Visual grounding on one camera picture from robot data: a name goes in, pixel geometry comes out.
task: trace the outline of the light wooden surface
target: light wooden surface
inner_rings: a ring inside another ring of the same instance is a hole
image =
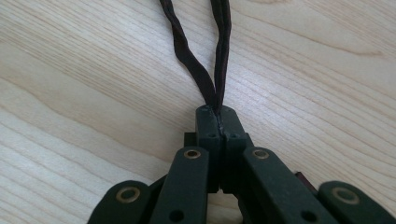
[[[209,1],[175,1],[212,73]],[[396,215],[396,1],[232,0],[225,104],[317,187]],[[0,222],[85,223],[113,185],[165,175],[203,104],[157,0],[0,1]],[[239,223],[232,196],[210,223]]]

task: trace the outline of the wooden table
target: wooden table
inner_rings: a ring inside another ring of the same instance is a hole
[[[175,1],[213,73],[209,1]],[[396,215],[396,2],[232,0],[224,104],[317,187]],[[0,2],[0,222],[85,223],[113,185],[165,175],[204,103],[159,1]],[[208,222],[240,223],[210,195]]]

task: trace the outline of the hole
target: hole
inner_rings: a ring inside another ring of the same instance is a hole
[[[201,156],[201,152],[191,149],[191,150],[185,151],[184,156],[188,159],[197,159],[198,157]]]
[[[136,187],[125,187],[119,190],[116,195],[117,201],[120,203],[132,203],[140,196],[140,189]]]
[[[239,134],[233,133],[233,134],[230,135],[230,137],[231,137],[231,138],[238,138],[238,137],[239,137]]]
[[[184,219],[184,214],[180,210],[175,210],[169,214],[169,219],[173,222],[179,222]]]
[[[318,221],[317,215],[315,215],[314,213],[309,212],[309,211],[301,212],[301,217],[305,221],[308,221],[308,222],[317,222]]]
[[[360,203],[359,196],[350,189],[340,188],[340,187],[333,188],[332,195],[343,203],[347,203],[347,204]]]
[[[268,154],[268,152],[262,149],[257,149],[253,151],[253,156],[255,156],[258,159],[264,160],[267,159],[270,156],[270,154]]]

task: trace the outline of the wood grain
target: wood grain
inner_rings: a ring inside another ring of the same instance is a hole
[[[209,1],[175,1],[213,73]],[[224,103],[317,187],[396,216],[396,2],[231,1]],[[84,223],[113,185],[167,173],[203,103],[159,1],[0,2],[0,222]],[[209,223],[240,223],[210,195]]]

